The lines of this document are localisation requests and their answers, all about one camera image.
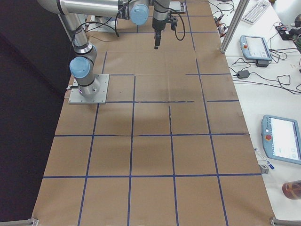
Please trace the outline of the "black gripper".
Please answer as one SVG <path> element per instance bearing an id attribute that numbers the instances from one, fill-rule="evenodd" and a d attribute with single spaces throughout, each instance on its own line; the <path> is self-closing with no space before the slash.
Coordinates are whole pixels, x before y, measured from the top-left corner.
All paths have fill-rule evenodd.
<path id="1" fill-rule="evenodd" d="M 164 30 L 166 27 L 166 22 L 165 20 L 157 20 L 153 19 L 152 20 L 152 28 L 154 29 L 154 49 L 158 49 L 160 46 L 160 41 L 161 41 L 161 31 Z"/>

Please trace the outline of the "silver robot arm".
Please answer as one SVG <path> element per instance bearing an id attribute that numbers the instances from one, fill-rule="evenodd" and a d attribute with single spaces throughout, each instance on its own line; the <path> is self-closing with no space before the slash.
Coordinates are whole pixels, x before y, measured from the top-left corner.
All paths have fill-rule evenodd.
<path id="1" fill-rule="evenodd" d="M 149 15 L 149 6 L 153 6 L 152 28 L 155 33 L 155 49 L 160 46 L 161 32 L 165 29 L 166 23 L 172 21 L 172 16 L 169 15 L 169 0 L 39 0 L 38 3 L 45 10 L 60 16 L 71 37 L 76 55 L 89 60 L 91 65 L 97 56 L 96 48 L 88 41 L 79 15 L 119 18 L 142 25 Z"/>

